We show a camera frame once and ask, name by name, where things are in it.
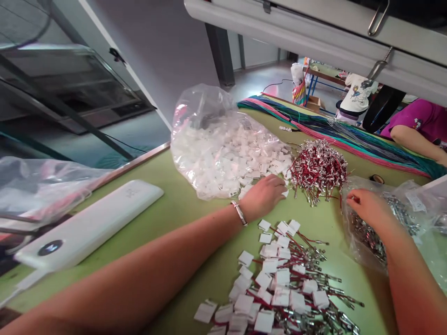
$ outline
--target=black pants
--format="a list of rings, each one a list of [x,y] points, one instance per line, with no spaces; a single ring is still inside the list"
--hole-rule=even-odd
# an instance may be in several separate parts
[[[335,104],[335,107],[337,107],[337,109],[339,110],[339,111],[341,111],[342,113],[345,113],[345,114],[348,114],[348,115],[350,115],[350,116],[359,116],[359,115],[362,115],[364,112],[366,112],[368,109],[365,109],[363,112],[352,112],[352,111],[348,111],[348,110],[346,110],[346,109],[343,109],[343,108],[340,108],[340,105],[341,105],[341,102],[342,102],[343,100],[339,100],[339,101],[337,101],[337,103]]]

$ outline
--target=hand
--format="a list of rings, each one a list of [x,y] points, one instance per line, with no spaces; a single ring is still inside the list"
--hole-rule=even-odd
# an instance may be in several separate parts
[[[436,163],[444,165],[447,168],[447,154],[443,155]]]
[[[355,189],[349,192],[346,203],[374,229],[378,224],[397,222],[386,201],[366,189]]]
[[[287,189],[284,180],[274,174],[258,181],[239,203],[247,222],[260,219],[270,213],[278,202],[285,199],[282,195],[285,191]]]

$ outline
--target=table surface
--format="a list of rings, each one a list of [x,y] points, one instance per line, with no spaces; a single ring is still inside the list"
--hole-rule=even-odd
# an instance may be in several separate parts
[[[302,143],[304,140],[311,139],[301,132],[289,133],[279,130],[279,126],[284,124],[269,115],[247,109],[241,109],[241,111],[264,124],[269,131],[284,142]],[[348,169],[353,170],[355,175],[367,178],[372,174],[379,174],[391,186],[398,186],[409,179],[414,179],[420,185],[428,182],[427,178],[380,167],[344,150],[339,151],[345,156]],[[134,179],[157,185],[165,191],[164,196],[78,266],[44,278],[36,286],[13,299],[8,305],[9,308],[22,313],[26,312],[111,261],[229,202],[228,199],[209,202],[199,200],[194,189],[175,169],[171,152],[168,150],[94,191],[93,195],[79,205],[72,214]],[[293,199],[293,196],[293,191],[291,191],[288,198],[280,202],[264,218],[274,225],[280,220],[295,219],[301,223],[300,231],[309,238],[330,242],[330,246],[325,247],[328,261],[321,263],[321,267],[326,273],[342,278],[343,282],[336,283],[334,286],[344,289],[348,295],[364,302],[365,308],[357,307],[352,311],[337,298],[332,298],[333,301],[357,323],[363,334],[397,334],[388,279],[353,260],[345,241],[339,202],[337,200],[322,201],[318,207],[311,208],[302,193],[298,194],[297,199]],[[258,242],[259,235],[260,230],[255,222],[217,250],[176,298],[149,325],[146,333],[184,334],[184,330],[188,329],[190,334],[206,334],[210,325],[193,320],[198,305],[207,298],[218,303],[228,301],[228,293],[238,276],[237,258],[243,250],[247,250],[258,258],[261,248]],[[250,269],[258,272],[260,267],[253,263]],[[31,268],[19,265],[2,276],[0,300],[11,294],[14,290],[13,286],[31,272]]]
[[[319,63],[311,63],[309,66],[310,66],[310,68],[307,73],[313,74],[313,75],[323,78],[323,79],[326,79],[326,80],[331,81],[335,84],[345,86],[345,81],[341,78],[336,77],[336,75],[338,75],[340,73],[339,70],[336,70],[332,67],[328,67],[326,65],[319,64]],[[318,68],[318,71],[315,71],[313,69],[314,66],[316,66]]]

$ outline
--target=pink wire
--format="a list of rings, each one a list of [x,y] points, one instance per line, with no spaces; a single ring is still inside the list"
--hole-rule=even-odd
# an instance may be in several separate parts
[[[275,115],[280,117],[281,119],[284,119],[284,115],[283,114],[281,114],[279,111],[277,111],[272,106],[266,104],[265,102],[262,102],[262,101],[259,101],[259,100],[256,100],[256,99],[252,99],[252,98],[247,98],[247,99],[244,99],[244,100],[245,101],[250,101],[250,102],[255,103],[255,104],[257,104],[257,105],[259,105],[259,106],[261,106],[261,107],[263,107],[265,109],[268,109],[272,113],[274,113]],[[334,139],[334,138],[332,138],[330,136],[327,136],[325,134],[322,134],[322,133],[319,133],[319,132],[317,132],[315,130],[312,130],[312,129],[306,127],[306,126],[303,126],[302,124],[299,124],[296,121],[290,120],[290,123],[293,124],[294,126],[296,126],[299,130],[301,130],[306,135],[312,136],[312,137],[314,137],[316,139],[326,140],[330,144],[333,144],[333,145],[335,145],[335,146],[337,146],[337,147],[339,147],[339,148],[341,148],[343,150],[346,150],[346,151],[348,151],[348,152],[350,152],[350,153],[352,153],[352,154],[354,154],[354,155],[356,155],[356,156],[358,156],[360,158],[363,158],[363,159],[366,159],[368,161],[371,161],[371,162],[373,162],[373,163],[375,163],[377,165],[381,165],[381,166],[384,166],[386,168],[393,168],[393,169],[396,169],[396,170],[399,170],[399,171],[405,171],[405,172],[409,172],[409,173],[412,173],[412,174],[417,174],[417,175],[421,175],[421,176],[430,178],[430,176],[427,173],[422,172],[422,171],[420,171],[418,169],[415,169],[413,167],[411,168],[411,167],[402,166],[400,164],[391,163],[391,162],[388,162],[388,161],[384,161],[383,159],[380,159],[380,158],[377,158],[377,157],[372,157],[372,156],[370,156],[368,154],[365,154],[364,152],[361,152],[361,151],[351,147],[350,145],[348,145],[346,143],[340,142],[340,141],[338,141],[338,140],[336,140],[336,139]]]

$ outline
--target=gray floor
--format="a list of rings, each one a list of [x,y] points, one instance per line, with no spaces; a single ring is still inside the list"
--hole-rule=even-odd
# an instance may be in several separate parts
[[[291,62],[281,61],[280,63],[238,71],[235,73],[235,86],[225,88],[225,90],[233,96],[236,102],[251,95],[258,95],[270,84],[280,83],[282,79],[291,79],[290,67]],[[291,101],[292,89],[293,83],[285,80],[280,85],[267,87],[265,92]],[[314,95],[324,102],[328,111],[335,113],[335,103],[340,100],[341,93],[341,91],[317,84]],[[92,134],[75,135],[51,122],[36,117],[14,120],[11,122],[11,126],[72,160],[90,167],[97,167],[101,159],[114,154],[110,147]],[[156,112],[149,112],[103,127],[101,131],[131,146],[146,149],[157,147],[170,139],[169,130]],[[131,151],[135,154],[142,154],[142,152],[135,150]],[[0,157],[6,155],[21,158],[47,158],[45,155],[20,143],[0,137]]]

